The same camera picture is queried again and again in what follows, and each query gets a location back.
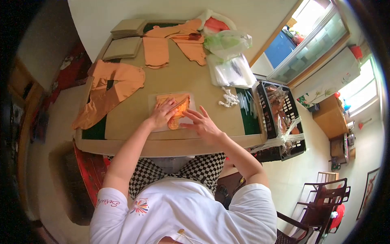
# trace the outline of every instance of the picture frame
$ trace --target picture frame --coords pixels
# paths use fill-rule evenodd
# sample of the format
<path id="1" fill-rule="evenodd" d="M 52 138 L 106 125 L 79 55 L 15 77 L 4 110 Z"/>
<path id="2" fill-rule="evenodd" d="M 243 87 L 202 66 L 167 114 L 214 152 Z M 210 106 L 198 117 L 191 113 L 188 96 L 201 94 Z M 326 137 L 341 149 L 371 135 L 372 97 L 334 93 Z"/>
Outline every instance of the picture frame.
<path id="1" fill-rule="evenodd" d="M 379 169 L 380 168 L 377 168 L 377 169 L 374 169 L 373 171 L 370 171 L 367 173 L 367 181 L 366 181 L 366 187 L 364 189 L 362 205 L 360 206 L 360 210 L 359 210 L 359 213 L 358 213 L 356 220 L 361 218 L 361 216 L 363 215 L 366 207 L 368 206 L 368 204 L 371 200 L 372 190 L 374 189 Z"/>

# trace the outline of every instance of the cardboard sheet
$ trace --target cardboard sheet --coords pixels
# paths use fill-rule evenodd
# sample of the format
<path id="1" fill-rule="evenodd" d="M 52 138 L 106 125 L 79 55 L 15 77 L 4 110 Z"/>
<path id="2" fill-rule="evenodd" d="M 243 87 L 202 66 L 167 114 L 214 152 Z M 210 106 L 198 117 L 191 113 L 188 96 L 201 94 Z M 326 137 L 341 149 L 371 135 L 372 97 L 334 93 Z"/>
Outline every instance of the cardboard sheet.
<path id="1" fill-rule="evenodd" d="M 188 93 L 188 92 L 183 91 L 183 92 L 177 92 L 176 94 L 183 94 L 183 93 Z M 148 96 L 149 115 L 152 114 L 154 105 L 156 104 L 156 96 L 165 95 L 165 94 L 169 95 L 171 93 L 151 94 Z M 196 110 L 194 95 L 191 93 L 189 93 L 189 94 L 190 94 L 190 109 Z M 193 122 L 189 118 L 184 117 L 184 118 L 179 119 L 179 123 L 192 124 Z M 171 129 L 168 127 L 168 125 L 165 125 L 164 127 L 160 128 L 160 129 L 153 130 L 152 132 L 170 131 L 170 130 Z"/>
<path id="2" fill-rule="evenodd" d="M 116 58 L 132 58 L 137 55 L 138 49 L 142 42 L 142 38 L 127 37 L 114 40 L 108 46 L 107 51 L 103 55 L 103 60 L 110 60 Z"/>
<path id="3" fill-rule="evenodd" d="M 127 20 L 121 20 L 112 30 L 111 33 L 118 33 L 118 32 L 136 32 L 140 28 L 144 28 L 147 21 L 145 19 L 127 19 Z"/>
<path id="4" fill-rule="evenodd" d="M 142 36 L 147 23 L 148 21 L 144 19 L 122 20 L 111 30 L 112 38 L 116 40 L 130 36 Z"/>
<path id="5" fill-rule="evenodd" d="M 169 64 L 161 69 L 145 68 L 144 87 L 140 88 L 107 114 L 105 139 L 127 140 L 137 127 L 148 118 L 148 96 L 150 94 L 178 93 L 188 91 L 196 98 L 196 109 L 202 105 L 211 119 L 228 136 L 245 135 L 239 106 L 225 108 L 218 105 L 225 94 L 211 84 L 207 65 L 188 60 L 172 40 L 168 40 Z M 144 47 L 141 43 L 138 55 L 131 59 L 121 59 L 138 67 L 145 65 Z M 148 140 L 194 139 L 199 138 L 193 130 L 180 129 L 151 133 Z"/>

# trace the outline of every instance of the clear plastic bag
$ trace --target clear plastic bag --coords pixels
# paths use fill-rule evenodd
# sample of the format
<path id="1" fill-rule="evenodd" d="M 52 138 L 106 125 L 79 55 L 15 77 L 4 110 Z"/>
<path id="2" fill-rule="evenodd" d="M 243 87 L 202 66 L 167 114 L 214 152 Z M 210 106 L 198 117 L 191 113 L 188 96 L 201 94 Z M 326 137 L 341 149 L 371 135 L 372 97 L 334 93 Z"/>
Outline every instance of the clear plastic bag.
<path id="1" fill-rule="evenodd" d="M 243 54 L 228 61 L 210 54 L 206 57 L 206 60 L 213 85 L 249 88 L 256 82 L 256 77 L 250 70 Z"/>
<path id="2" fill-rule="evenodd" d="M 252 37 L 237 30 L 223 30 L 206 36 L 203 45 L 217 57 L 226 61 L 252 47 Z"/>

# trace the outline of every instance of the wall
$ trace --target wall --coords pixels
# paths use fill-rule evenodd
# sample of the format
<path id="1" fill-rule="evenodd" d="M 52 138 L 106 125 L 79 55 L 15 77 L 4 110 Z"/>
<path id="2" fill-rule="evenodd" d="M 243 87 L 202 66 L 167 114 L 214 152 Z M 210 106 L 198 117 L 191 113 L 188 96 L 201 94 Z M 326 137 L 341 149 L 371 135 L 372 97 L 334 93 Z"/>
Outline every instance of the wall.
<path id="1" fill-rule="evenodd" d="M 122 19 L 188 20 L 211 9 L 230 18 L 252 36 L 253 47 L 244 52 L 251 61 L 286 17 L 297 0 L 68 0 L 80 39 L 92 61 L 96 59 L 110 31 Z"/>
<path id="2" fill-rule="evenodd" d="M 268 76 L 273 71 L 272 64 L 267 58 L 266 53 L 263 53 L 259 59 L 250 67 L 254 74 Z"/>
<path id="3" fill-rule="evenodd" d="M 354 129 L 356 136 L 356 159 L 339 170 L 340 178 L 348 178 L 351 194 L 344 203 L 346 211 L 340 228 L 329 234 L 325 244 L 342 243 L 357 223 L 356 218 L 362 204 L 367 173 L 380 167 L 384 147 L 384 130 L 379 109 L 362 130 Z"/>
<path id="4" fill-rule="evenodd" d="M 28 27 L 17 55 L 45 91 L 50 92 L 62 60 L 77 39 L 67 2 L 46 1 Z"/>

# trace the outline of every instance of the table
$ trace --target table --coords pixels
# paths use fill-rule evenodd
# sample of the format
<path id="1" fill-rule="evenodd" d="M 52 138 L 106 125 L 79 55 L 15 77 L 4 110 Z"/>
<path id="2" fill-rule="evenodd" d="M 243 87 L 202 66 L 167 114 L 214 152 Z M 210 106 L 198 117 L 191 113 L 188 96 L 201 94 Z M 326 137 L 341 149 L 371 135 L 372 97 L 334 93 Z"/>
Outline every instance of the table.
<path id="1" fill-rule="evenodd" d="M 97 60 L 104 55 L 111 40 L 110 36 L 101 49 Z M 248 135 L 243 122 L 243 112 L 239 106 L 225 108 L 218 105 L 218 101 L 223 99 L 224 92 L 211 84 L 209 67 L 189 61 L 173 41 L 168 40 L 168 45 L 169 65 L 161 69 L 144 68 L 146 76 L 144 88 L 139 89 L 120 103 L 107 114 L 105 121 L 101 121 L 105 124 L 104 138 L 88 139 L 84 137 L 83 130 L 77 129 L 75 137 L 77 147 L 91 153 L 116 154 L 125 140 L 148 117 L 149 95 L 183 91 L 193 93 L 197 109 L 199 109 L 199 105 L 202 105 L 215 124 L 240 146 L 247 148 L 264 143 L 267 138 L 266 133 Z M 140 46 L 135 58 L 121 59 L 120 62 L 138 67 L 144 66 L 143 45 Z M 92 78 L 89 78 L 80 108 L 88 102 L 91 84 Z M 235 88 L 232 88 L 232 93 L 236 93 Z M 260 106 L 257 107 L 257 111 L 261 117 Z M 262 120 L 259 123 L 259 128 L 263 127 Z M 216 152 L 219 152 L 218 148 L 206 145 L 194 131 L 179 129 L 152 133 L 145 143 L 141 157 L 179 157 Z"/>

